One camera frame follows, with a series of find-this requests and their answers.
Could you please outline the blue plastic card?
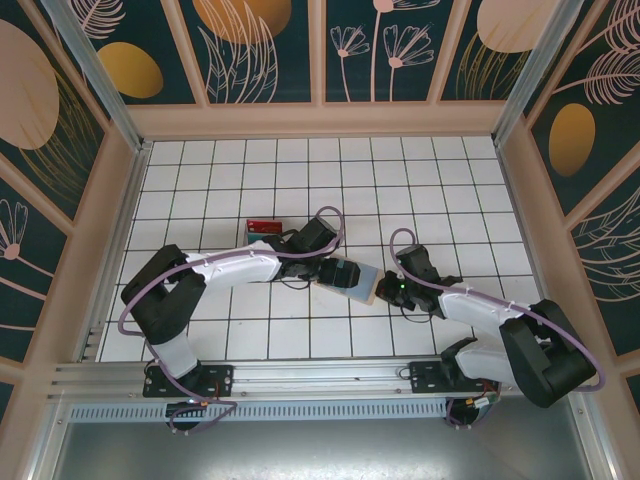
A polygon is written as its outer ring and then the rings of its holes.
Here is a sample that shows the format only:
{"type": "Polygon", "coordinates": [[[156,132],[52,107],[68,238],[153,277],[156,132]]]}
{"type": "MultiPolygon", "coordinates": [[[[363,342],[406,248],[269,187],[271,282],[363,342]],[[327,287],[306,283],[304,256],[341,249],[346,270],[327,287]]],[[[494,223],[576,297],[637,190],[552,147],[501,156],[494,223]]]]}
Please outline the blue plastic card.
{"type": "Polygon", "coordinates": [[[379,281],[384,277],[384,271],[367,264],[358,264],[360,268],[359,282],[355,286],[354,299],[371,304],[375,298],[375,291],[379,281]]]}

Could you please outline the grey tray box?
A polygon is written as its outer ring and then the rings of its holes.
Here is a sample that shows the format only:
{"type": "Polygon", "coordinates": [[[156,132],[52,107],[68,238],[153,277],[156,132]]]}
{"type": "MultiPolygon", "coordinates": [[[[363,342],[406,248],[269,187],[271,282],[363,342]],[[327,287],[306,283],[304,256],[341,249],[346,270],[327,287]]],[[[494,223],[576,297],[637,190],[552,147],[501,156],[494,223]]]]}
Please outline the grey tray box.
{"type": "Polygon", "coordinates": [[[349,289],[342,289],[334,286],[336,263],[338,259],[350,260],[341,256],[329,257],[327,259],[324,259],[320,264],[319,277],[316,279],[314,284],[321,288],[329,290],[333,293],[343,295],[350,300],[359,302],[354,299],[355,287],[349,288],[349,289]]]}

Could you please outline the grey metal sheet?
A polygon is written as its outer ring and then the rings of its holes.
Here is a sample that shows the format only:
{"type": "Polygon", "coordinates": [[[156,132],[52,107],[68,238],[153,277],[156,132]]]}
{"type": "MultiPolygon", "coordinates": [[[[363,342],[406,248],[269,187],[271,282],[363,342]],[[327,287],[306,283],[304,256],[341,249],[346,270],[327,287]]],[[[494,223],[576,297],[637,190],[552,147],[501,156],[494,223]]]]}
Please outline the grey metal sheet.
{"type": "Polygon", "coordinates": [[[75,424],[54,480],[593,480],[566,403],[521,398],[456,430],[437,418],[75,424]]]}

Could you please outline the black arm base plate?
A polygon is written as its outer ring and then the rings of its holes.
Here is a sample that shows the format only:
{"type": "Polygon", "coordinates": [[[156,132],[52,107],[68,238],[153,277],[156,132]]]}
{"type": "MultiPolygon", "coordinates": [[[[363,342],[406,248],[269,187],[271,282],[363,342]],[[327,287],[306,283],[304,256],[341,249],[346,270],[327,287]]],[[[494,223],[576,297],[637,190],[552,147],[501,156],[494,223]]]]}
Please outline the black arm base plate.
{"type": "MultiPolygon", "coordinates": [[[[233,386],[234,367],[231,365],[198,365],[191,372],[177,378],[184,388],[199,396],[229,397],[233,386]]],[[[142,395],[144,398],[186,397],[163,373],[158,365],[145,369],[142,395]]]]}
{"type": "Polygon", "coordinates": [[[468,378],[458,367],[436,360],[410,362],[409,379],[413,393],[478,396],[498,390],[497,382],[468,378]]]}

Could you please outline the long aluminium base rail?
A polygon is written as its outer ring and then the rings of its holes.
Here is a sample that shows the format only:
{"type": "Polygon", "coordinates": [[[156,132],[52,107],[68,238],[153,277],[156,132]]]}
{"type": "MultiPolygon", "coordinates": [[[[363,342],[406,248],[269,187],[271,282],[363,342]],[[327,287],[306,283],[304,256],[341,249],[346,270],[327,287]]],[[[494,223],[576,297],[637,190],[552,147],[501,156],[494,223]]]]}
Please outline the long aluminium base rail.
{"type": "MultiPolygon", "coordinates": [[[[391,399],[411,395],[408,358],[233,361],[232,401],[391,399]]],[[[50,401],[142,400],[143,362],[61,364],[50,401]]]]}

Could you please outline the aluminium side rail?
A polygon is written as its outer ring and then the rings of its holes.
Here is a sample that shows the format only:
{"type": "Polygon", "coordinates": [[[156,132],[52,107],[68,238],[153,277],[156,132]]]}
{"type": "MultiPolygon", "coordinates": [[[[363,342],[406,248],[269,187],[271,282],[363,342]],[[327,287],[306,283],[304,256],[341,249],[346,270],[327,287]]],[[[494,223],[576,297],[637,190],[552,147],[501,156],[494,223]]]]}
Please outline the aluminium side rail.
{"type": "Polygon", "coordinates": [[[113,213],[109,217],[107,217],[105,203],[90,209],[91,213],[98,214],[99,208],[103,207],[103,216],[100,220],[109,220],[107,223],[109,229],[103,245],[96,251],[100,262],[93,278],[91,295],[84,309],[81,329],[72,357],[75,363],[82,363],[86,358],[90,362],[95,360],[101,345],[102,332],[108,327],[134,212],[152,149],[153,143],[144,141],[132,154],[126,175],[118,185],[113,187],[117,196],[113,201],[113,213]]]}

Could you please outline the aluminium corner post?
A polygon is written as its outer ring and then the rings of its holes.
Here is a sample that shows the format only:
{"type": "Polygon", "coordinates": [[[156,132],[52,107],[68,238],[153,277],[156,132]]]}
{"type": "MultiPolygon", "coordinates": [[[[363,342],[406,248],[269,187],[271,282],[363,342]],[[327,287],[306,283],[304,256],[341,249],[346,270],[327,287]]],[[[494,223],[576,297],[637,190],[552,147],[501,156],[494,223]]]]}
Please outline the aluminium corner post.
{"type": "Polygon", "coordinates": [[[492,139],[497,149],[504,146],[513,131],[536,87],[542,81],[579,16],[583,3],[584,0],[560,0],[553,10],[493,128],[492,139]]]}
{"type": "Polygon", "coordinates": [[[41,0],[41,3],[52,23],[58,28],[62,39],[68,45],[74,58],[83,68],[89,83],[94,87],[125,141],[136,153],[140,152],[145,145],[144,138],[135,126],[124,101],[109,78],[96,50],[76,21],[71,7],[66,0],[41,0]]]}

